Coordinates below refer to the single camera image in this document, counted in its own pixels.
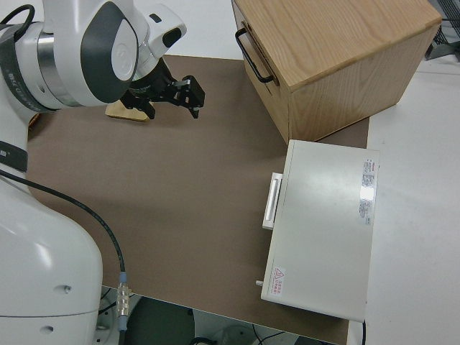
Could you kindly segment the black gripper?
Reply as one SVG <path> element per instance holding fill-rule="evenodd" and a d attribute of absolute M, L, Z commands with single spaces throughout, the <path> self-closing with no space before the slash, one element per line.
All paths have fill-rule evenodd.
<path fill-rule="evenodd" d="M 171 98 L 174 96 L 174 90 L 177 105 L 189 110 L 191 116 L 197 119 L 200 109 L 204 106 L 205 91 L 192 75 L 175 81 L 163 59 L 159 59 L 155 68 L 146 76 L 131 82 L 131 93 L 123 95 L 123 105 L 128 110 L 124 117 L 131 120 L 154 119 L 155 109 L 148 99 L 160 101 Z"/>

